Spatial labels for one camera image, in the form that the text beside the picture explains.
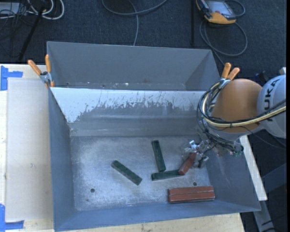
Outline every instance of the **blue tape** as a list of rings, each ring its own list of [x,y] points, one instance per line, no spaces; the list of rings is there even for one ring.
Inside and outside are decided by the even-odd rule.
[[[5,232],[6,230],[22,229],[23,226],[24,221],[5,222],[5,206],[0,204],[0,232]]]
[[[8,68],[1,65],[1,76],[0,76],[0,91],[8,89],[8,77],[22,77],[22,72],[9,72]]]

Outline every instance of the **wooden block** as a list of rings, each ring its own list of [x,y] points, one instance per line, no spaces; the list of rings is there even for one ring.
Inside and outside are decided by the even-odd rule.
[[[215,199],[214,192],[186,193],[168,196],[170,203],[210,201]]]
[[[177,195],[177,194],[183,194],[183,193],[210,192],[210,191],[214,191],[213,186],[171,188],[171,189],[168,189],[168,195]]]
[[[196,157],[197,153],[191,153],[187,159],[184,161],[184,163],[180,166],[178,172],[180,175],[185,175],[188,170],[191,168],[191,166],[193,165],[194,161],[195,161],[195,157]]]
[[[215,199],[212,186],[168,189],[169,203],[211,201]]]

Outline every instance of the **black stand leg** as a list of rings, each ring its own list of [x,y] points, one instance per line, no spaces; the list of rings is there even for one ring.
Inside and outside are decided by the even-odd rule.
[[[19,52],[18,62],[20,62],[20,61],[22,60],[23,56],[24,56],[24,53],[25,53],[25,51],[26,51],[26,49],[27,49],[27,47],[28,47],[28,45],[29,45],[29,42],[30,42],[30,40],[31,40],[31,38],[32,38],[32,35],[33,35],[33,33],[34,33],[36,27],[38,26],[39,20],[40,20],[41,17],[42,17],[42,13],[43,13],[44,9],[46,8],[46,6],[47,6],[47,4],[48,4],[48,1],[49,1],[49,0],[42,0],[42,5],[41,5],[41,7],[40,7],[40,10],[39,10],[38,16],[37,16],[37,18],[35,19],[35,21],[34,21],[34,23],[33,23],[33,26],[32,26],[32,28],[31,28],[31,30],[30,30],[30,33],[29,33],[28,37],[26,38],[26,40],[25,40],[25,42],[24,42],[24,44],[23,44],[23,47],[21,48],[21,50],[20,50],[20,52]]]
[[[195,47],[194,43],[194,14],[195,14],[195,0],[191,0],[191,47]]]

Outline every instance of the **metal rod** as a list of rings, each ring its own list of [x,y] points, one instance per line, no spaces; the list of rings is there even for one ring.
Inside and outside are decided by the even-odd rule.
[[[29,45],[29,43],[30,43],[30,40],[31,40],[31,38],[32,38],[32,36],[33,36],[33,33],[34,33],[36,27],[38,26],[38,23],[39,23],[39,21],[40,21],[40,19],[41,19],[41,17],[42,17],[42,13],[43,13],[43,11],[44,11],[44,9],[45,9],[46,4],[48,3],[48,1],[49,1],[49,0],[42,0],[42,5],[41,5],[41,7],[40,7],[40,10],[39,10],[38,16],[37,16],[37,18],[35,19],[35,21],[34,21],[34,23],[33,23],[33,26],[32,26],[32,28],[31,28],[31,30],[30,30],[30,32],[29,32],[29,35],[28,35],[28,37],[26,38],[26,40],[25,40],[25,42],[24,42],[24,44],[23,44],[23,47],[21,48],[21,50],[20,50],[20,52],[19,52],[18,62],[20,62],[20,61],[22,60],[22,58],[23,58],[23,56],[24,56],[24,54],[25,54],[25,51],[26,51],[26,49],[27,49],[27,47],[28,47],[28,45]]]

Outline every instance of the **bin floor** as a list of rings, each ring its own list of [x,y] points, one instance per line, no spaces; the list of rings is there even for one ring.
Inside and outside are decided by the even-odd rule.
[[[84,211],[166,203],[167,189],[211,185],[206,167],[192,167],[184,176],[152,181],[151,174],[158,172],[153,140],[159,141],[169,171],[179,169],[184,161],[182,146],[196,139],[191,136],[71,137],[75,208]],[[140,185],[112,168],[114,160],[139,175]]]

